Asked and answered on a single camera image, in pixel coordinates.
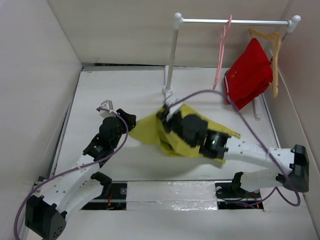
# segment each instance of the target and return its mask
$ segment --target white tabletop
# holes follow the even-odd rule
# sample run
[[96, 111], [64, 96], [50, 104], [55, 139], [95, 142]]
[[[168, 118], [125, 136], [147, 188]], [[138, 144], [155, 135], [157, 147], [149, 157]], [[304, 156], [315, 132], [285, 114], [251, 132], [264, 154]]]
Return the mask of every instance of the white tabletop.
[[[215, 68], [182, 68], [173, 71], [174, 93], [184, 97], [202, 89], [211, 89]], [[102, 118], [96, 108], [112, 100], [115, 109], [122, 108], [141, 119], [162, 106], [164, 69], [82, 72], [75, 93], [70, 118], [57, 163], [61, 173], [77, 161], [83, 149], [98, 133]], [[222, 91], [219, 82], [217, 90]], [[268, 147], [276, 139], [262, 99], [260, 120], [251, 104], [241, 110], [245, 119]], [[185, 102], [200, 114], [240, 133], [242, 139], [257, 141], [244, 126], [232, 107], [218, 95], [205, 93]], [[167, 157], [157, 146], [143, 145], [129, 138], [123, 149], [113, 156], [101, 172], [114, 181], [190, 181], [232, 179], [236, 172], [252, 172], [261, 167], [236, 160], [222, 164], [206, 158]], [[271, 190], [263, 189], [265, 197]], [[283, 190], [293, 202], [293, 192]], [[292, 207], [275, 193], [261, 210], [211, 211], [79, 211], [71, 218], [63, 239], [317, 239], [306, 203]], [[32, 233], [28, 240], [37, 239]]]

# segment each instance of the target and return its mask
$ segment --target crumpled yellow fabric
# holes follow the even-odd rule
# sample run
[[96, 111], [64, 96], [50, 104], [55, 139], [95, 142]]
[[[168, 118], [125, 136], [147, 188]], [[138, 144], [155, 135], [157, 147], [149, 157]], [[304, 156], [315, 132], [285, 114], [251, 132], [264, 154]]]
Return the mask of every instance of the crumpled yellow fabric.
[[[241, 137], [239, 133], [202, 116], [188, 105], [183, 104], [180, 111], [183, 118], [190, 114], [196, 114], [201, 119], [206, 120], [210, 130], [230, 134], [237, 138]], [[162, 152], [169, 157], [203, 157], [203, 155], [199, 153], [199, 146], [192, 148], [173, 131], [166, 133], [160, 119], [156, 116], [157, 112], [137, 121], [135, 128], [130, 131], [129, 135], [143, 144], [157, 144]], [[225, 162], [223, 159], [216, 160], [223, 163]]]

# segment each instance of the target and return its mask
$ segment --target purple cable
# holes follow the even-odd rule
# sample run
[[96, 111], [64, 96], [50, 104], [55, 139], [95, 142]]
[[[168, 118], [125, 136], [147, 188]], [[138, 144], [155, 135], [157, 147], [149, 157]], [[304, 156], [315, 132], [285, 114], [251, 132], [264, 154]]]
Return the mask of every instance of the purple cable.
[[[198, 95], [198, 94], [203, 94], [203, 93], [214, 93], [214, 94], [218, 94], [220, 96], [222, 96], [223, 98], [225, 98], [224, 94], [222, 92], [219, 92], [219, 91], [216, 91], [216, 90], [212, 90], [212, 89], [205, 89], [205, 90], [200, 90], [200, 91], [196, 91], [184, 98], [182, 98], [181, 100], [175, 102], [174, 104], [172, 104], [170, 107], [173, 107], [175, 105], [178, 105], [182, 102], [184, 102], [185, 100], [189, 99], [189, 98], [192, 98], [194, 97], [195, 95]], [[261, 145], [262, 149], [265, 151], [266, 154], [269, 153], [268, 151], [268, 148], [266, 147], [266, 145], [261, 141], [261, 139], [257, 136], [257, 134], [254, 132], [254, 130], [249, 126], [249, 123], [247, 122], [247, 120], [245, 120], [244, 116], [242, 116], [242, 114], [240, 113], [238, 107], [236, 106], [236, 104], [234, 103], [234, 101], [232, 99], [230, 99], [230, 103], [233, 107], [233, 110], [239, 115], [239, 117], [241, 118], [241, 120], [244, 122], [244, 124], [246, 125], [246, 127], [249, 129], [249, 131], [251, 132], [251, 134], [254, 136], [254, 138], [258, 141], [258, 143]], [[271, 158], [271, 160], [274, 162], [274, 164], [279, 168], [279, 170], [281, 171], [282, 175], [285, 177], [285, 179], [289, 182], [289, 184], [291, 185], [291, 188], [293, 189], [295, 195], [296, 195], [296, 199], [297, 199], [297, 203], [292, 203], [290, 202], [288, 199], [286, 199], [286, 197], [280, 192], [280, 190], [275, 187], [274, 190], [271, 192], [271, 194], [269, 194], [265, 199], [263, 200], [260, 200], [260, 201], [257, 201], [256, 203], [252, 203], [252, 204], [247, 204], [247, 206], [250, 206], [250, 205], [256, 205], [256, 204], [259, 204], [259, 203], [262, 203], [264, 200], [266, 200], [267, 198], [269, 198], [274, 192], [275, 190], [278, 191], [278, 193], [280, 194], [280, 196], [290, 205], [294, 206], [294, 207], [298, 207], [300, 206], [300, 203], [301, 203], [301, 199], [300, 199], [300, 196], [299, 196], [299, 193], [296, 191], [296, 188], [293, 184], [293, 182], [289, 179], [287, 173], [285, 172], [285, 170], [283, 169], [283, 167], [278, 163], [278, 161], [276, 160], [276, 158], [271, 154], [269, 153], [269, 156]]]
[[[117, 118], [119, 118], [123, 123], [124, 123], [124, 126], [125, 126], [125, 138], [124, 138], [124, 141], [123, 143], [121, 143], [121, 145], [111, 154], [109, 154], [108, 156], [98, 160], [98, 161], [94, 161], [94, 162], [91, 162], [91, 163], [87, 163], [85, 165], [82, 165], [81, 168], [86, 168], [86, 167], [89, 167], [91, 165], [94, 165], [94, 164], [98, 164], [98, 163], [101, 163], [105, 160], [108, 160], [109, 158], [111, 158], [113, 155], [115, 155], [117, 152], [119, 152], [119, 150], [125, 145], [127, 139], [128, 139], [128, 135], [129, 135], [129, 128], [128, 128], [128, 125], [126, 123], [126, 121], [120, 116], [118, 115], [117, 113], [113, 112], [113, 111], [110, 111], [109, 109], [105, 109], [105, 108], [97, 108], [96, 109], [97, 111], [100, 111], [100, 110], [103, 110], [103, 111], [107, 111], [113, 115], [115, 115]], [[27, 203], [28, 199], [32, 196], [32, 194], [34, 194], [39, 188], [41, 188], [43, 185], [45, 185], [46, 183], [56, 179], [56, 178], [59, 178], [65, 174], [69, 174], [69, 173], [72, 173], [74, 171], [77, 171], [79, 170], [77, 167], [75, 168], [72, 168], [72, 169], [69, 169], [67, 171], [64, 171], [62, 173], [59, 173], [53, 177], [50, 177], [48, 178], [47, 180], [43, 181], [42, 183], [38, 184], [26, 197], [25, 199], [23, 200], [23, 202], [21, 203], [21, 206], [19, 207], [18, 209], [18, 212], [16, 213], [16, 216], [15, 216], [15, 219], [14, 219], [14, 225], [13, 225], [13, 234], [14, 234], [14, 237], [16, 240], [20, 240], [19, 238], [19, 234], [18, 234], [18, 221], [19, 221], [19, 217], [20, 217], [20, 214], [25, 206], [25, 204]]]

